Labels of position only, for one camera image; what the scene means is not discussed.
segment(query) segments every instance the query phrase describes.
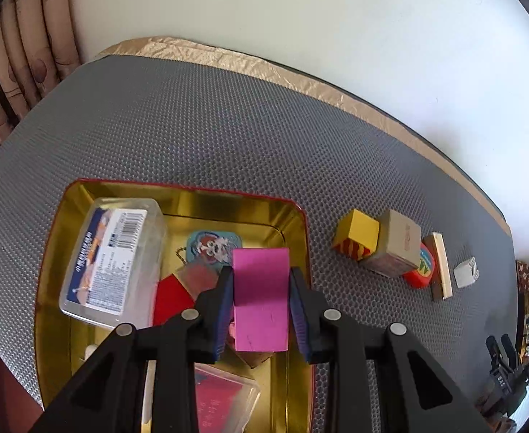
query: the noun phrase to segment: magenta rectangular block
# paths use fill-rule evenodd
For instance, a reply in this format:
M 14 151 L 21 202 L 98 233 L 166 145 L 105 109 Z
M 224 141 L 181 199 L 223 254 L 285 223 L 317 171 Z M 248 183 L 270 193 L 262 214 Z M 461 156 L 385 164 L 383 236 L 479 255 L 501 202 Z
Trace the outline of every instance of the magenta rectangular block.
M 288 248 L 234 249 L 235 348 L 286 351 L 289 348 Z

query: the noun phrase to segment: curtain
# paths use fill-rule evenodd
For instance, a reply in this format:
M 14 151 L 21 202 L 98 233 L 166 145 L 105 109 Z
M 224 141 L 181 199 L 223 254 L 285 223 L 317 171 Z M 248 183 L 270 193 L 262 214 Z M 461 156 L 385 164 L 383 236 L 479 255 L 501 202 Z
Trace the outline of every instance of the curtain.
M 80 65 L 69 0 L 0 5 L 0 145 Z

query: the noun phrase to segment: yellow cube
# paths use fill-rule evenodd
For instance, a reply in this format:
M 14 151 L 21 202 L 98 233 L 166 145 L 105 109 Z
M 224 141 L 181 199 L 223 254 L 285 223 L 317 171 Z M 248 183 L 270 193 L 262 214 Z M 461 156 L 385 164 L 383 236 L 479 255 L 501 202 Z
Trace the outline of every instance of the yellow cube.
M 373 254 L 378 239 L 379 222 L 353 208 L 338 222 L 333 249 L 359 261 Z

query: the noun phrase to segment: barcode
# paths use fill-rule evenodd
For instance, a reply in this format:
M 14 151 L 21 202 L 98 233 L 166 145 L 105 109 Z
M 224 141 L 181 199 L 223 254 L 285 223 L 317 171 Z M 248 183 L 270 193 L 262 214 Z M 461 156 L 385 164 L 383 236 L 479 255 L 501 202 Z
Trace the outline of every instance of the barcode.
M 110 237 L 109 246 L 134 250 L 138 244 L 140 228 L 146 215 L 142 213 L 122 213 L 116 229 Z

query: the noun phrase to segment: gold metal tray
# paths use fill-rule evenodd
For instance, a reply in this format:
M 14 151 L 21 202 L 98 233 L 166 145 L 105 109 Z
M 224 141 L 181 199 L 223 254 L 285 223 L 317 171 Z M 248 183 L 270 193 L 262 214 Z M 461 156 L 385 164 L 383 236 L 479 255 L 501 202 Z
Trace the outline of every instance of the gold metal tray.
M 44 252 L 35 306 L 35 361 L 44 406 L 47 406 L 83 362 L 87 345 L 100 343 L 108 331 L 60 312 L 58 297 L 75 240 L 92 202 L 99 197 L 150 197 L 164 214 L 168 239 L 162 276 L 182 263 L 176 255 L 199 229 L 232 231 L 251 248 L 288 247 L 290 264 L 309 281 L 307 224 L 294 202 L 241 193 L 179 186 L 81 179 L 64 192 Z M 289 351 L 276 353 L 250 369 L 228 347 L 218 368 L 256 380 L 259 401 L 246 433 L 307 433 L 310 429 L 313 373 L 304 361 L 294 333 Z

